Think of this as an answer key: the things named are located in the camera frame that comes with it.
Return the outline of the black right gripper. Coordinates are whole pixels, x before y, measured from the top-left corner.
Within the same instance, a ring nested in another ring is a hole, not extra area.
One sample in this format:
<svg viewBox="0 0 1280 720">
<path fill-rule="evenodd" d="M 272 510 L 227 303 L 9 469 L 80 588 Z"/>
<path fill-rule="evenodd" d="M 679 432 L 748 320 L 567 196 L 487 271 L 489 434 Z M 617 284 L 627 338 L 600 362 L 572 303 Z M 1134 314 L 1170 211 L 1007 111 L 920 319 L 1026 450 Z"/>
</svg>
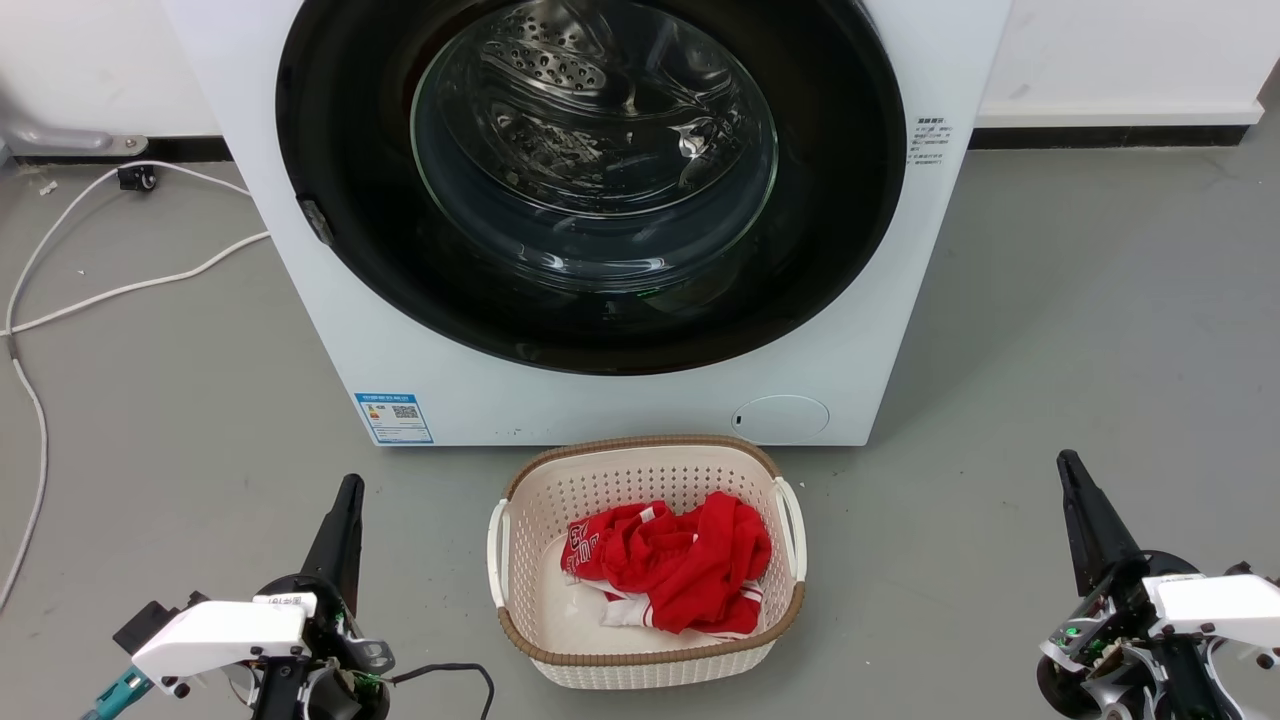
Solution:
<svg viewBox="0 0 1280 720">
<path fill-rule="evenodd" d="M 1076 451 L 1060 451 L 1056 468 L 1083 601 L 1041 646 L 1044 701 L 1069 720 L 1249 720 L 1215 662 L 1230 638 L 1212 623 L 1178 632 L 1152 598 L 1160 582 L 1201 573 L 1176 555 L 1144 552 Z"/>
</svg>

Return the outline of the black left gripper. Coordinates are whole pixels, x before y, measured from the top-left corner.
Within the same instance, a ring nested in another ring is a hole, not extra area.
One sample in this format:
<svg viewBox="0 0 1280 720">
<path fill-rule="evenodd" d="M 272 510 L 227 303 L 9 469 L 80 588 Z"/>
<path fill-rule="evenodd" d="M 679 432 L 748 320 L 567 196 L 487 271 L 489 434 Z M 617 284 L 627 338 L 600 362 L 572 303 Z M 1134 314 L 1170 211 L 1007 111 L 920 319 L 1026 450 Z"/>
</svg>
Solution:
<svg viewBox="0 0 1280 720">
<path fill-rule="evenodd" d="M 251 720 L 385 720 L 389 692 L 381 674 L 396 664 L 389 644 L 367 638 L 355 618 L 364 538 L 365 482 L 343 477 L 321 520 L 301 574 L 276 579 L 262 596 L 314 594 L 301 638 L 265 650 L 250 666 Z"/>
</svg>

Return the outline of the white front-load washing machine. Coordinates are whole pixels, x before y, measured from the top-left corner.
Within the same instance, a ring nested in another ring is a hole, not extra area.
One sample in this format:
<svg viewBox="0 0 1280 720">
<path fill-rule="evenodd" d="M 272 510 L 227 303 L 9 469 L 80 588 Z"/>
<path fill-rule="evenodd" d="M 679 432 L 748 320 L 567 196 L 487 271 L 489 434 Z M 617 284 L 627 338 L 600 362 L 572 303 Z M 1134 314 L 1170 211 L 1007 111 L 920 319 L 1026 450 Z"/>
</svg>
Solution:
<svg viewBox="0 0 1280 720">
<path fill-rule="evenodd" d="M 796 445 L 861 446 L 884 397 L 1012 0 L 859 1 L 904 101 L 905 174 L 886 237 L 854 282 L 791 333 L 722 363 L 653 375 L 526 366 L 458 345 L 389 305 L 317 241 L 285 173 L 276 73 L 303 0 L 163 5 L 355 406 L 353 393 L 415 395 L 435 441 L 430 446 L 558 446 L 625 436 L 737 436 L 731 418 L 742 405 L 800 395 L 826 405 L 829 423 Z"/>
</svg>

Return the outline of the black round washer door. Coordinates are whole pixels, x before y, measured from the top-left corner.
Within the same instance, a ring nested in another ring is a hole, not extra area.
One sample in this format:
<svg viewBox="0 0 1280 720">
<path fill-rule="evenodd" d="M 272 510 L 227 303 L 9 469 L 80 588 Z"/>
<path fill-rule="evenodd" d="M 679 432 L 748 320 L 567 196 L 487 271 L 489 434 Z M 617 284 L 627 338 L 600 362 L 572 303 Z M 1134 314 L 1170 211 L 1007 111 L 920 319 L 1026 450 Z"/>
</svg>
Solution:
<svg viewBox="0 0 1280 720">
<path fill-rule="evenodd" d="M 861 273 L 905 174 L 902 95 L 859 0 L 634 0 L 709 35 L 736 161 L 550 176 L 481 138 L 486 19 L 527 0 L 303 0 L 275 115 L 329 249 L 420 325 L 552 372 L 653 375 L 797 329 Z"/>
</svg>

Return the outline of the blue energy label sticker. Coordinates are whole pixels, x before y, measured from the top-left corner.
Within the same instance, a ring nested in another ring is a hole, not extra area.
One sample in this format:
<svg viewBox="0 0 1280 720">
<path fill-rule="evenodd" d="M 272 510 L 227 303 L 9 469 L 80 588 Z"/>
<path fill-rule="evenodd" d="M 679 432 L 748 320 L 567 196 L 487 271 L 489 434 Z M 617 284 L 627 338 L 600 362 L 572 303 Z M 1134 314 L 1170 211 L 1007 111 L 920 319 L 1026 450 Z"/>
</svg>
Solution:
<svg viewBox="0 0 1280 720">
<path fill-rule="evenodd" d="M 430 446 L 434 437 L 415 395 L 353 393 L 356 407 L 378 446 Z"/>
</svg>

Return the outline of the cream perforated laundry basket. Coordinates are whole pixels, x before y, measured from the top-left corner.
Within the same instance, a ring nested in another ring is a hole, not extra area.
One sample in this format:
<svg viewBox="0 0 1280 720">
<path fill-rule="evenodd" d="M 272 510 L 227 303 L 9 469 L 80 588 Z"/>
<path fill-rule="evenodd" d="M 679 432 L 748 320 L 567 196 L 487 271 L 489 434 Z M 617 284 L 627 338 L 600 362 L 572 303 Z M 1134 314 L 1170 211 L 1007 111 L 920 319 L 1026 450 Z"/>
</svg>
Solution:
<svg viewBox="0 0 1280 720">
<path fill-rule="evenodd" d="M 562 573 L 570 525 L 627 503 L 689 511 L 722 491 L 755 509 L 774 553 L 762 615 L 740 639 L 604 626 L 605 596 Z M 762 448 L 727 436 L 648 436 L 548 450 L 516 473 L 492 510 L 486 574 L 515 648 L 558 685 L 640 691 L 753 670 L 796 620 L 805 597 L 806 529 L 796 493 Z"/>
</svg>

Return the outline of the round white filter cover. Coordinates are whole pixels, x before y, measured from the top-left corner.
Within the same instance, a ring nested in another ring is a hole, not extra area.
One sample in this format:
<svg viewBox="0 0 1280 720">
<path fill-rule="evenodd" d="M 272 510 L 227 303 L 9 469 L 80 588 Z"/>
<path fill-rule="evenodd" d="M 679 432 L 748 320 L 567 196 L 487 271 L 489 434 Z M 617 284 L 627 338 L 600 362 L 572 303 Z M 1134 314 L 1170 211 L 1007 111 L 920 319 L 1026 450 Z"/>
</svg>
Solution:
<svg viewBox="0 0 1280 720">
<path fill-rule="evenodd" d="M 733 432 L 755 445 L 795 445 L 819 436 L 829 423 L 822 402 L 800 395 L 754 398 L 732 418 Z"/>
</svg>

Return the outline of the red and white garment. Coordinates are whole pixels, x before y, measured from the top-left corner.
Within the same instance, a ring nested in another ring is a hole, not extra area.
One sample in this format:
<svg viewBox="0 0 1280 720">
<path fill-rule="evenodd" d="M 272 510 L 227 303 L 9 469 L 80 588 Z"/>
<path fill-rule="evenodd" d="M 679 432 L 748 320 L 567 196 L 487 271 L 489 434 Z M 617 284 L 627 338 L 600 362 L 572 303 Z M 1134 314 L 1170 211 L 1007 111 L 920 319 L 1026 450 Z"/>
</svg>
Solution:
<svg viewBox="0 0 1280 720">
<path fill-rule="evenodd" d="M 654 501 L 572 521 L 559 568 L 603 594 L 603 626 L 736 641 L 758 628 L 772 555 L 762 515 L 717 491 L 686 512 Z"/>
</svg>

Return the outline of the stainless steel washer drum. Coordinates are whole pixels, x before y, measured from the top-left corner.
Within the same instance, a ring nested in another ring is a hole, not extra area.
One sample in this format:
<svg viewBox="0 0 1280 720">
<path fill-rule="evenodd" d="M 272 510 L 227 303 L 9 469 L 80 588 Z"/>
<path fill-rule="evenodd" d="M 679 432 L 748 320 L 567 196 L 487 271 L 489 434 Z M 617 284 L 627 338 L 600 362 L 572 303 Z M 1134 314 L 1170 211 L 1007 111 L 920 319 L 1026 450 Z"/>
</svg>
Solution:
<svg viewBox="0 0 1280 720">
<path fill-rule="evenodd" d="M 684 19 L 634 0 L 527 0 L 484 20 L 480 136 L 502 159 L 550 176 L 681 173 L 737 160 L 726 55 Z"/>
</svg>

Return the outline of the black wall skirting strip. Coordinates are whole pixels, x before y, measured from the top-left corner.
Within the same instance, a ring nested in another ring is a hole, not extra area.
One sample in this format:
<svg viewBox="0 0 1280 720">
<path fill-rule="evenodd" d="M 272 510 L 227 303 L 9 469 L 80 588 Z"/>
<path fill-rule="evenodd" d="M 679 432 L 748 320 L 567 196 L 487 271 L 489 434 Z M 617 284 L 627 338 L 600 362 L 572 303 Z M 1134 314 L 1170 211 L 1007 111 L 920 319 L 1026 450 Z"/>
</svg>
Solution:
<svg viewBox="0 0 1280 720">
<path fill-rule="evenodd" d="M 1219 149 L 1240 145 L 1249 126 L 1082 126 L 977 128 L 972 151 L 1066 149 Z"/>
</svg>

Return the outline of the grey metal floor bracket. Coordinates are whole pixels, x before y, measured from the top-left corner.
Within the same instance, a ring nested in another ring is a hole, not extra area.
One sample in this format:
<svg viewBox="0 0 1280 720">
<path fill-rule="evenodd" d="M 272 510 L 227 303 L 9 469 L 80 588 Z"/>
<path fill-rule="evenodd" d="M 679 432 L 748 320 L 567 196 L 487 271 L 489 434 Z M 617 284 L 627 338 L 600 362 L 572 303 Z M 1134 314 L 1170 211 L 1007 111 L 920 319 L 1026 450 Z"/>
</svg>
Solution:
<svg viewBox="0 0 1280 720">
<path fill-rule="evenodd" d="M 19 158 L 134 158 L 150 141 L 143 135 L 47 126 L 0 94 L 0 141 Z"/>
</svg>

